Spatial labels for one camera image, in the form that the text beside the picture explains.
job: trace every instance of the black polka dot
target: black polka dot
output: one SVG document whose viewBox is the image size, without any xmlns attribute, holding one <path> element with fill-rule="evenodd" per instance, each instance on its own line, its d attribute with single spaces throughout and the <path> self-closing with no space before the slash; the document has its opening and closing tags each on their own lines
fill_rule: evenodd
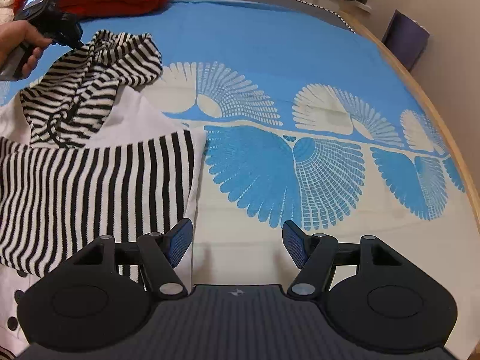
<svg viewBox="0 0 480 360">
<path fill-rule="evenodd" d="M 7 327 L 14 332 L 18 328 L 18 321 L 15 317 L 10 317 L 7 321 Z"/>
<path fill-rule="evenodd" d="M 20 302 L 20 299 L 22 298 L 22 296 L 23 296 L 23 291 L 21 289 L 16 290 L 15 293 L 13 294 L 13 297 L 15 299 L 15 302 L 17 302 L 17 304 L 18 302 Z"/>
</svg>

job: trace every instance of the striped shirt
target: striped shirt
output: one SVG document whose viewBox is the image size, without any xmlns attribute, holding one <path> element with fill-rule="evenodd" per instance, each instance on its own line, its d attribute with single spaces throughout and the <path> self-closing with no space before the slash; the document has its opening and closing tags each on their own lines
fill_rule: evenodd
<svg viewBox="0 0 480 360">
<path fill-rule="evenodd" d="M 119 85 L 145 85 L 161 72 L 150 34 L 98 31 L 54 62 L 40 83 L 19 92 L 30 144 L 83 147 L 109 115 Z"/>
<path fill-rule="evenodd" d="M 168 231 L 184 216 L 193 176 L 188 130 L 111 148 L 0 138 L 0 262 L 44 276 L 99 235 L 132 242 Z M 121 271 L 138 280 L 138 267 Z"/>
</svg>

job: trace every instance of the wall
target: wall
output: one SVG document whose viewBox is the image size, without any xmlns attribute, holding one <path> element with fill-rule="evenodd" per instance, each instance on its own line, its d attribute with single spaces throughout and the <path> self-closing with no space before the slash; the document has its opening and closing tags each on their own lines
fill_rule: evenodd
<svg viewBox="0 0 480 360">
<path fill-rule="evenodd" d="M 430 33 L 412 75 L 452 132 L 480 190 L 480 0 L 368 0 L 369 16 L 359 19 L 378 38 L 395 9 Z"/>
</svg>

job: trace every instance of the blue fabric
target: blue fabric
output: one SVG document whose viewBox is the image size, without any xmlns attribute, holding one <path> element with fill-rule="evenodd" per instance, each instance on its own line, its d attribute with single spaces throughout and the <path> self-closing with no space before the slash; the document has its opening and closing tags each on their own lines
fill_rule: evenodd
<svg viewBox="0 0 480 360">
<path fill-rule="evenodd" d="M 370 155 L 370 171 L 420 219 L 443 213 L 444 168 L 464 191 L 421 107 L 377 46 L 350 31 L 238 0 L 177 0 L 153 15 L 93 20 L 82 40 L 102 28 L 152 33 L 165 67 L 153 87 L 185 86 L 178 109 L 160 109 L 203 123 L 213 182 L 270 227 L 290 219 L 317 230 L 351 215 L 369 187 Z M 50 47 L 31 79 L 65 51 Z M 10 95 L 23 85 L 12 83 Z"/>
</svg>

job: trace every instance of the bed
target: bed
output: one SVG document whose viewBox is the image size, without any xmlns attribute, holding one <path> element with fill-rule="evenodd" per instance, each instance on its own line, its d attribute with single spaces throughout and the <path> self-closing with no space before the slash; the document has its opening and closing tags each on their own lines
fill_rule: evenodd
<svg viewBox="0 0 480 360">
<path fill-rule="evenodd" d="M 286 220 L 340 242 L 374 234 L 453 294 L 447 348 L 468 357 L 480 337 L 476 191 L 431 102 L 368 30 L 300 0 L 171 0 L 82 26 L 84 41 L 152 33 L 164 71 L 142 94 L 207 133 L 193 283 L 288 285 Z M 30 80 L 64 52 L 50 47 Z M 0 104 L 25 83 L 4 85 Z"/>
</svg>

